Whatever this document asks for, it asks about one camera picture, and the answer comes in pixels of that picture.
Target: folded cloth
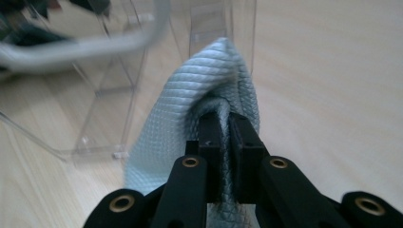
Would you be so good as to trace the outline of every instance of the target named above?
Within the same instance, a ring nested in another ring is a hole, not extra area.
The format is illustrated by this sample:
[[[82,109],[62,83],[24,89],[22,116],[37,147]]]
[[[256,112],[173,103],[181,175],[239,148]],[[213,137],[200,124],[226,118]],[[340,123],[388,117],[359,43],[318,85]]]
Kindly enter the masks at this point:
[[[259,132],[256,92],[245,63],[226,38],[186,61],[169,78],[149,114],[125,167],[125,185],[148,194],[164,184],[186,141],[198,139],[198,119],[217,112],[221,122],[222,203],[209,204],[207,227],[254,227],[253,208],[232,195],[229,161],[229,112],[246,116]]]

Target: white handle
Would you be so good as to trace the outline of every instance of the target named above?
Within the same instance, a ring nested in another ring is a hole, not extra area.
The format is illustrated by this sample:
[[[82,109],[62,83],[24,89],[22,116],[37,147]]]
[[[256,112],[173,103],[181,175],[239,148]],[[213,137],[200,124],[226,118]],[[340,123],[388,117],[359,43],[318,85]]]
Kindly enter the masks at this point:
[[[154,0],[154,8],[155,22],[142,31],[35,47],[17,47],[0,43],[0,66],[15,72],[44,73],[70,67],[73,62],[79,60],[141,50],[162,35],[169,17],[169,0]]]

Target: wood grain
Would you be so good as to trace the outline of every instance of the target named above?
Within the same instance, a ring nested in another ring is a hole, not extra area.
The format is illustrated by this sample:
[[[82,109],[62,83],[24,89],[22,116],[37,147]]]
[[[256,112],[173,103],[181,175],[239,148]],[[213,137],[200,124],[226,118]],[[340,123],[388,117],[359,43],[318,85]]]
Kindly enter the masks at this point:
[[[294,161],[335,200],[364,190],[403,211],[402,11],[397,0],[258,1],[253,78],[260,136],[272,154]],[[131,142],[180,65],[180,56],[166,57],[173,52],[169,31],[147,55]],[[15,102],[22,122],[41,132],[51,126],[36,123],[33,113],[58,101],[24,106],[36,86],[45,89],[38,80],[7,101]],[[66,87],[75,86],[70,81]],[[74,96],[74,89],[64,91]],[[55,122],[70,133],[54,137],[69,143],[75,132],[65,118],[71,117],[60,118]],[[3,123],[0,145],[1,227],[80,227],[105,194],[123,186],[120,163],[61,162]]]

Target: towel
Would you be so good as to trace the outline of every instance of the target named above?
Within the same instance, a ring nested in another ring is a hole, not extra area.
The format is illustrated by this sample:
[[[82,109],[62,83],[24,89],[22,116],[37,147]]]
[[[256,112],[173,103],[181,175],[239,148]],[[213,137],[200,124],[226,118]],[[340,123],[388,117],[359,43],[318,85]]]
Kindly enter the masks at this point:
[[[252,206],[232,194],[229,161],[230,112],[246,116],[259,132],[259,109],[251,77],[227,38],[195,54],[168,79],[125,165],[125,187],[148,194],[164,184],[186,141],[198,139],[198,119],[217,112],[221,123],[222,203],[207,207],[207,227],[255,227]]]

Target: light blue cloth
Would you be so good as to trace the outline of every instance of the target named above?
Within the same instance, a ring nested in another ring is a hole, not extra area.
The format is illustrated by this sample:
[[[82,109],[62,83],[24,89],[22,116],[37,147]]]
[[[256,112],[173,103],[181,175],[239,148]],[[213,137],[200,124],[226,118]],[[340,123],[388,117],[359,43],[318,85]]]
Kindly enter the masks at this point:
[[[259,131],[256,92],[248,70],[226,38],[186,61],[169,78],[148,116],[125,167],[125,185],[148,194],[164,184],[174,161],[184,155],[186,141],[198,139],[198,119],[219,113],[222,128],[223,203],[208,206],[207,227],[253,227],[251,206],[235,203],[229,162],[230,111],[249,118]]]

